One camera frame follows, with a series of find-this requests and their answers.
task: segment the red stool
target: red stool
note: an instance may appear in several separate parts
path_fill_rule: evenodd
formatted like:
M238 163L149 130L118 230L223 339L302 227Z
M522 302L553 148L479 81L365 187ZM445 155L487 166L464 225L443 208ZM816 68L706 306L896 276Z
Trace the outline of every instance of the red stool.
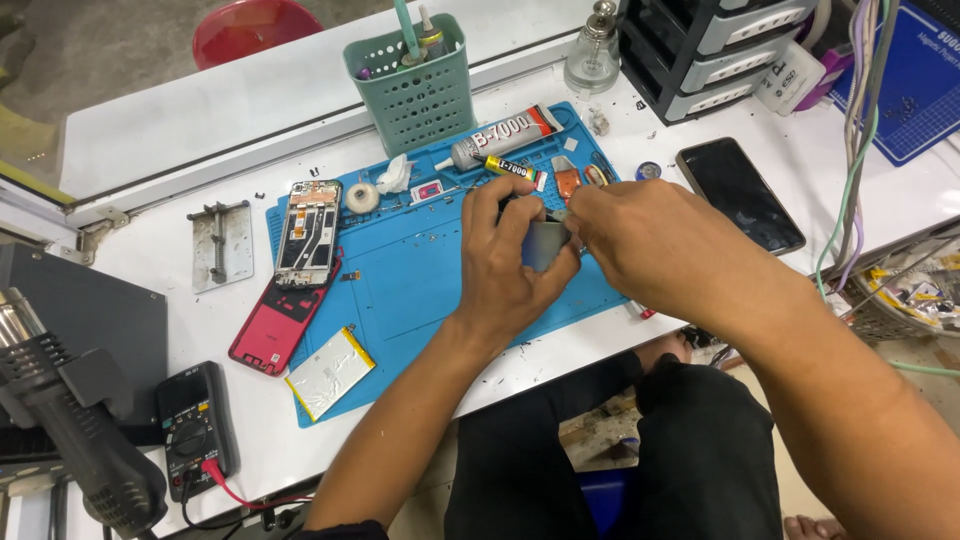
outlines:
M193 60L204 70L323 30L317 17L293 0L237 0L197 27Z

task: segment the metal pcb holder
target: metal pcb holder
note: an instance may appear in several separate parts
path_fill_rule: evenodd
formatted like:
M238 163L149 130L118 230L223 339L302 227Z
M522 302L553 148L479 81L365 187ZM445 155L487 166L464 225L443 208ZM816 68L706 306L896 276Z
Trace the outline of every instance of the metal pcb holder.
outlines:
M193 222L193 292L215 289L253 275L250 202L204 205Z

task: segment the t-7000 glue tube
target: t-7000 glue tube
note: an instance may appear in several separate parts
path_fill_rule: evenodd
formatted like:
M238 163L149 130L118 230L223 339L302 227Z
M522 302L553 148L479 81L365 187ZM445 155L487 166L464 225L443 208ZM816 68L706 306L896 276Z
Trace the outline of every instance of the t-7000 glue tube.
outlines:
M469 171L483 164L475 160L474 156L503 156L511 150L563 130L564 126L553 117L546 105L534 105L520 114L504 118L489 128L453 143L449 159L435 168L439 171L456 165L461 172Z
M503 158L498 158L497 156L487 156L486 158L474 156L473 158L483 163L483 166L488 171L493 171L500 175L513 173L520 178L529 180L537 187L537 191L543 191L543 187L546 185L547 174L543 171L538 171L537 169L532 169L530 167L524 167L519 163L507 161Z

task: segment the bare foot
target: bare foot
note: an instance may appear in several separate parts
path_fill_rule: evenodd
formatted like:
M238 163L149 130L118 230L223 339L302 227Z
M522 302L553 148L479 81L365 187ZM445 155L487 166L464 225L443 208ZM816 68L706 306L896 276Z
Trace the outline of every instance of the bare foot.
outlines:
M643 373L650 373L657 365L657 360L667 353L672 353L681 362L688 364L693 356L693 346L686 342L685 335L677 332L658 337L634 349L634 354L643 366Z
M816 521L806 516L786 518L783 529L789 540L851 540L840 522L833 518Z

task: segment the green plastic basket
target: green plastic basket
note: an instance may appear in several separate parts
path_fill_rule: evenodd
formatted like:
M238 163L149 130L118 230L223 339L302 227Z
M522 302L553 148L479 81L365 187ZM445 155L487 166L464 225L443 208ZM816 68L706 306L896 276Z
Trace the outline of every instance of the green plastic basket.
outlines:
M344 49L347 71L373 115L390 158L476 127L464 32L449 14L436 14L430 20L444 31L450 54L406 71L396 72L407 53L400 30L354 41ZM422 27L422 23L415 25L418 35ZM365 67L372 76L361 81L356 75Z

